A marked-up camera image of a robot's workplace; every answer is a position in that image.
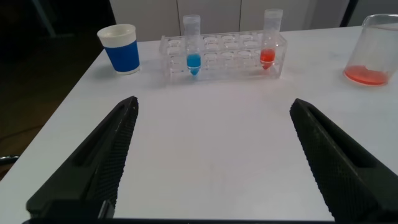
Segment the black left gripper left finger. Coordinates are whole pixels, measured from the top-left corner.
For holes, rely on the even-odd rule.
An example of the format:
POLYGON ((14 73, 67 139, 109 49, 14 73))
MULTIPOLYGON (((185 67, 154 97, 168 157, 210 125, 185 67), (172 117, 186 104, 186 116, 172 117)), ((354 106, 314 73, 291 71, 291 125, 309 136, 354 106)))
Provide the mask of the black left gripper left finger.
POLYGON ((113 218, 138 111, 120 101, 28 199, 31 218, 113 218))

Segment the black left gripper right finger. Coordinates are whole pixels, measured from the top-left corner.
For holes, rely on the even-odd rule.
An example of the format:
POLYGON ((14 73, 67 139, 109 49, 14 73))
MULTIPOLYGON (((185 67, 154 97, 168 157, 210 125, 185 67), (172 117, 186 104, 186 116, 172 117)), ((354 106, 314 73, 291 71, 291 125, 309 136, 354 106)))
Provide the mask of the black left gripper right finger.
POLYGON ((397 174, 312 104, 295 99, 290 117, 336 222, 397 223, 397 174))

